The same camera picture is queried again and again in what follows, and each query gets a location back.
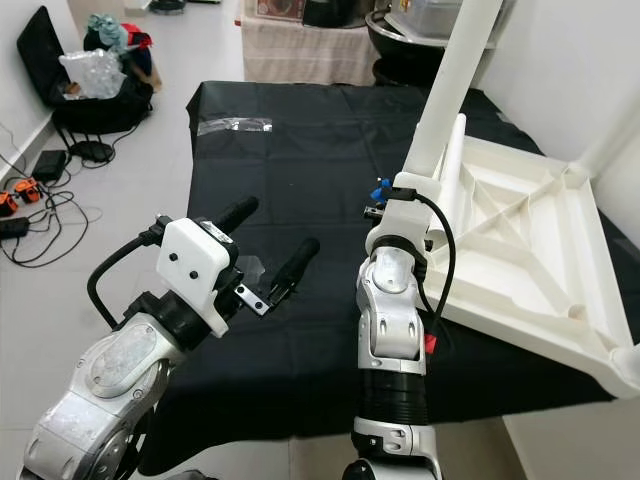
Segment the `black bag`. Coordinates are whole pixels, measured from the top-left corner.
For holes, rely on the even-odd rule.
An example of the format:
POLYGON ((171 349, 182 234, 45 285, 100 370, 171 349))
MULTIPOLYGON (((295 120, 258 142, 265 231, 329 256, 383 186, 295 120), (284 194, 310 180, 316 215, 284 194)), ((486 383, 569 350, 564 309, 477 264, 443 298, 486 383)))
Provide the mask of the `black bag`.
POLYGON ((154 88, 134 76, 125 79, 122 91, 113 99, 68 100, 64 96, 70 79, 59 61, 64 50, 46 6, 35 10, 15 47, 38 99, 52 109, 52 123, 64 131, 127 132, 150 114, 154 88))

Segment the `black table cloth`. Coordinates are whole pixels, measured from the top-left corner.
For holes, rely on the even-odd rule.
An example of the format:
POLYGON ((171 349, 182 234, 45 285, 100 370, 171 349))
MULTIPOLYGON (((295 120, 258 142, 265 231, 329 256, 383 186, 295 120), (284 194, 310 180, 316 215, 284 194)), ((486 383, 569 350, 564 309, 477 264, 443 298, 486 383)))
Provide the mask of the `black table cloth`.
MULTIPOLYGON (((362 397, 355 280, 376 178, 401 170, 428 91, 412 87, 206 81, 187 104, 188 218, 243 197, 260 209, 236 232, 242 253, 278 268, 306 238, 320 251, 298 291, 265 319, 242 311, 173 370, 141 447, 138 474, 165 474, 215 445, 349 434, 362 397), (197 133, 227 118, 271 131, 197 133)), ((640 335, 640 250, 604 212, 628 329, 640 335)), ((462 422, 616 401, 585 372, 445 323, 428 367, 430 420, 462 422)))

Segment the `black power strip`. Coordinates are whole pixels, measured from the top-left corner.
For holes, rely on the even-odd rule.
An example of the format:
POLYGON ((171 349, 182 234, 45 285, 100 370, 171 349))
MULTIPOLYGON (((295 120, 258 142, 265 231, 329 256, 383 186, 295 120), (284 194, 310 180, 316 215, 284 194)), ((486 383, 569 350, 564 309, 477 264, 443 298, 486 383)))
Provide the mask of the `black power strip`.
POLYGON ((17 216, 17 218, 6 218, 0 221, 0 241, 26 237, 28 233, 28 218, 17 216))

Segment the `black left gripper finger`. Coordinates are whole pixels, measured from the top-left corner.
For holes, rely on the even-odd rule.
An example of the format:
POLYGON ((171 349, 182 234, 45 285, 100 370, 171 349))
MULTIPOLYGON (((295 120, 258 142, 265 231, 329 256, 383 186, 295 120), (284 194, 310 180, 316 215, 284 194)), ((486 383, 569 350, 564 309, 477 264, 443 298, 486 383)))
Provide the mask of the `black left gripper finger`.
POLYGON ((320 243, 314 237, 308 237, 303 241, 293 255, 276 270, 271 278, 268 292, 268 302, 270 305, 280 305, 296 291, 297 285, 301 283, 307 266, 320 250, 320 243))
POLYGON ((246 196, 225 209, 212 224, 219 230, 236 230, 259 209, 259 198, 246 196))

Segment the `flat clear plastic bag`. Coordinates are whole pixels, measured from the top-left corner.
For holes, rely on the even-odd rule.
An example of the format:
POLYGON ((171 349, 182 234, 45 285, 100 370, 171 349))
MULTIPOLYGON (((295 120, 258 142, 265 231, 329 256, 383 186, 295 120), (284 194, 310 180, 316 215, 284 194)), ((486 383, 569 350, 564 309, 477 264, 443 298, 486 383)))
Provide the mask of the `flat clear plastic bag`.
POLYGON ((273 132, 273 120, 257 118, 257 116, 224 116, 224 118, 206 120, 196 125, 197 137, 215 132, 244 131, 244 132, 273 132))

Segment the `crumpled clear plastic bag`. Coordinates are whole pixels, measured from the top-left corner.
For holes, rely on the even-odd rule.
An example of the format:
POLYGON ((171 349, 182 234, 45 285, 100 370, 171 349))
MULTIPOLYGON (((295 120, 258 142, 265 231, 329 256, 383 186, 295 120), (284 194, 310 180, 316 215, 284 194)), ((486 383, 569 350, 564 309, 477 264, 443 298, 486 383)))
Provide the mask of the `crumpled clear plastic bag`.
POLYGON ((95 49, 68 52, 58 59, 67 72, 64 99, 114 99, 127 78, 115 52, 95 49))

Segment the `black power adapter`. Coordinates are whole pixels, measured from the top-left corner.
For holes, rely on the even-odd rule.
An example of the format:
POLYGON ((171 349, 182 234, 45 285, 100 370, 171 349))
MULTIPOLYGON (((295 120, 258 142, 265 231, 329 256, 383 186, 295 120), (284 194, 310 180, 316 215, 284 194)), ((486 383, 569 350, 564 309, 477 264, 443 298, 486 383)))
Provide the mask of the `black power adapter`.
POLYGON ((67 168, 69 159, 68 152, 65 150, 41 151, 32 168, 31 177, 41 183, 58 182, 67 168))

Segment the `red and teal clothes pile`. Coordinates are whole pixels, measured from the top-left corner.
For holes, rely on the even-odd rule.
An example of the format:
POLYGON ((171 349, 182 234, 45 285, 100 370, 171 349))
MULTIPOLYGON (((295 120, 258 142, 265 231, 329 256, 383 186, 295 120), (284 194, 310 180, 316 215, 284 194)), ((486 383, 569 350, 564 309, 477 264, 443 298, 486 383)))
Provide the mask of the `red and teal clothes pile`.
POLYGON ((148 49, 154 41, 148 33, 132 23, 120 23, 113 15, 93 13, 87 19, 83 50, 109 50, 127 54, 148 49))

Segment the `black stand base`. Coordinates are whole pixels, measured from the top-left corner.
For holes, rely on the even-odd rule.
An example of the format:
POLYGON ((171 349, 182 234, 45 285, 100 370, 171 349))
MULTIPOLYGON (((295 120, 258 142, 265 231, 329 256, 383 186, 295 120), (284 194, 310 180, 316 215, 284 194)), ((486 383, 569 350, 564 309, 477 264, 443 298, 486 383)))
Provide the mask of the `black stand base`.
POLYGON ((74 142, 68 148, 69 155, 81 157, 87 163, 110 163, 115 156, 115 148, 102 141, 86 140, 74 142))

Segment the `steel tray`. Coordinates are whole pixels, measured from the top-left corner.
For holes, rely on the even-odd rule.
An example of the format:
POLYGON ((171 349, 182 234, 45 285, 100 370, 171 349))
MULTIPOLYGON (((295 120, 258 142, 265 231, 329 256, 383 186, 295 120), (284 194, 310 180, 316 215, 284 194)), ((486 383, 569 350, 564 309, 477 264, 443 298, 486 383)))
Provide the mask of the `steel tray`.
POLYGON ((385 19, 404 35, 447 38, 465 1, 392 0, 385 19))

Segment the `orange black battery charger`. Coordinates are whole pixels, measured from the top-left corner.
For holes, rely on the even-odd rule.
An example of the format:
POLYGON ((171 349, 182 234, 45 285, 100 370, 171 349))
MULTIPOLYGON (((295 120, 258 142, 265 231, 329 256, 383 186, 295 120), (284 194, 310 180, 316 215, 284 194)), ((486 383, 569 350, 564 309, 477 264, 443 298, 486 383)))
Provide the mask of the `orange black battery charger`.
POLYGON ((35 178, 20 178, 12 188, 0 191, 0 216, 9 218, 18 212, 20 205, 37 204, 44 197, 41 184, 35 178))

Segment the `black kitchen appliance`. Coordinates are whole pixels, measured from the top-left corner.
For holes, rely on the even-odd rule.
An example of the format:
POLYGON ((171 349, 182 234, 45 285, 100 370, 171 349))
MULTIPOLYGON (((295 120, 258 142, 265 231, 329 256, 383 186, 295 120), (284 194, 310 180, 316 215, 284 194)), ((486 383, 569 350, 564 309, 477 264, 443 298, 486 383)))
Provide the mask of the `black kitchen appliance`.
POLYGON ((306 0, 301 22, 315 28, 348 28, 360 0, 306 0))

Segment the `beige striped cloth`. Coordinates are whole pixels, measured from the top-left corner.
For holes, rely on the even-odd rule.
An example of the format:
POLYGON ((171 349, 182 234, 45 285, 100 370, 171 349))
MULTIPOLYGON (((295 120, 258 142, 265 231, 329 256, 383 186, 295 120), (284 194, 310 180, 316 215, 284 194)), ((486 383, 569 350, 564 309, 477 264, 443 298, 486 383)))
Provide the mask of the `beige striped cloth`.
POLYGON ((247 82, 375 84, 379 55, 364 24, 329 29, 243 14, 238 27, 247 82))

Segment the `clear tape cross patch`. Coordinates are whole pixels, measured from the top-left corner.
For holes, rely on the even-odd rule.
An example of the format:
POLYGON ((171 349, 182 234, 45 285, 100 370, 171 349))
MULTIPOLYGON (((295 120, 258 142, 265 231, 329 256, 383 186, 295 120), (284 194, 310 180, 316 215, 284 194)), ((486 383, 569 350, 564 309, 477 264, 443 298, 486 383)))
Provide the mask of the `clear tape cross patch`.
POLYGON ((242 274, 241 282, 252 291, 261 293, 269 288, 270 273, 259 256, 241 253, 236 260, 236 269, 242 274))

